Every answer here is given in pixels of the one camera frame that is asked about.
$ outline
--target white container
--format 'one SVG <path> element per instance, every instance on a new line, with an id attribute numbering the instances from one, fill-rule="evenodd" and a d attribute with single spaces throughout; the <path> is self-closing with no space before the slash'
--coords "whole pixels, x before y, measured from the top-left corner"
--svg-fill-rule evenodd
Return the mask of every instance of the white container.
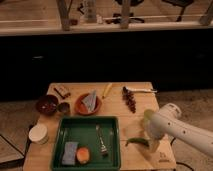
<path id="1" fill-rule="evenodd" d="M 47 127 L 44 124 L 35 125 L 29 132 L 29 139 L 37 144 L 44 144 L 48 141 Z"/>

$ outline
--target small bowl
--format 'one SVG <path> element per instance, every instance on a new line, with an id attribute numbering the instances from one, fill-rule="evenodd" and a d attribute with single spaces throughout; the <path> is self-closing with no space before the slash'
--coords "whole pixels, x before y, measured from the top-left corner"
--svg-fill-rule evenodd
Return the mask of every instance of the small bowl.
<path id="1" fill-rule="evenodd" d="M 36 103 L 36 109 L 45 115 L 53 115 L 58 106 L 58 98 L 54 95 L 45 95 L 39 98 Z"/>
<path id="2" fill-rule="evenodd" d="M 96 112 L 99 111 L 101 105 L 102 105 L 102 102 L 100 100 L 100 98 L 98 96 L 96 96 L 96 104 L 95 104 L 95 109 L 92 111 L 92 112 L 88 112 L 86 106 L 84 105 L 84 103 L 82 102 L 82 100 L 88 96 L 89 93 L 86 93 L 86 94 L 82 94 L 75 102 L 75 106 L 74 106 L 74 109 L 75 111 L 80 114 L 80 115 L 92 115 L 92 114 L 95 114 Z"/>

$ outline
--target table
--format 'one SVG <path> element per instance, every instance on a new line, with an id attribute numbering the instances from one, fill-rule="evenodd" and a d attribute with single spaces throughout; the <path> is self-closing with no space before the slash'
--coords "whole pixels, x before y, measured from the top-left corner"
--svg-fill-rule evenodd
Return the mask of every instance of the table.
<path id="1" fill-rule="evenodd" d="M 99 97 L 102 96 L 105 86 L 108 83 L 60 83 L 67 87 L 71 96 L 62 100 L 53 90 L 53 86 L 58 83 L 51 83 L 47 94 L 54 94 L 59 101 L 69 102 L 71 105 L 71 117 L 74 117 L 74 103 L 76 99 L 84 93 L 96 90 Z M 130 144 L 125 146 L 126 140 L 130 137 L 138 137 L 141 134 L 140 121 L 146 109 L 157 110 L 159 108 L 154 93 L 135 93 L 136 113 L 131 113 L 122 99 L 123 86 L 132 88 L 152 88 L 150 82 L 119 82 L 113 83 L 113 87 L 105 99 L 102 99 L 102 107 L 97 116 L 117 116 L 120 131 L 121 146 L 121 169 L 120 170 L 153 170 L 153 169 L 173 169 L 176 161 L 170 146 L 168 137 L 165 136 L 158 150 L 150 153 L 143 146 Z M 24 171 L 49 171 L 52 158 L 52 151 L 55 143 L 56 132 L 60 117 L 55 114 L 51 117 L 40 115 L 38 123 L 44 123 L 48 128 L 49 140 L 43 145 L 31 143 L 26 160 Z"/>

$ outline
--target black cable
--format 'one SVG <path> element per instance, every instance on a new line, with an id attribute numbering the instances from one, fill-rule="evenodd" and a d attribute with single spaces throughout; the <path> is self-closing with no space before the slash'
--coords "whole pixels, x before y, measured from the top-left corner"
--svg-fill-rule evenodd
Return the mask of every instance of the black cable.
<path id="1" fill-rule="evenodd" d="M 22 157 L 25 157 L 25 154 L 23 154 L 15 145 L 13 145 L 7 138 L 5 138 L 2 134 L 0 134 L 0 137 L 2 137 L 11 147 L 13 147 L 18 153 L 22 155 Z"/>
<path id="2" fill-rule="evenodd" d="M 176 138 L 174 137 L 173 139 L 172 139 L 172 141 L 170 142 L 170 145 L 172 146 L 172 144 L 174 143 L 174 141 L 176 140 Z"/>
<path id="3" fill-rule="evenodd" d="M 70 0 L 69 7 L 68 7 L 68 9 L 67 9 L 67 11 L 68 11 L 68 14 L 70 13 L 70 10 L 71 10 L 72 3 L 73 3 L 73 0 Z"/>
<path id="4" fill-rule="evenodd" d="M 175 140 L 176 140 L 176 138 L 174 137 L 174 138 L 172 139 L 172 141 L 170 142 L 170 145 L 171 145 L 171 146 L 173 145 L 173 143 L 174 143 Z M 178 165 L 183 165 L 183 166 L 187 167 L 188 169 L 190 169 L 191 171 L 195 171 L 191 166 L 189 166 L 189 165 L 186 164 L 186 163 L 183 163 L 183 162 L 176 162 L 176 164 L 178 164 Z"/>

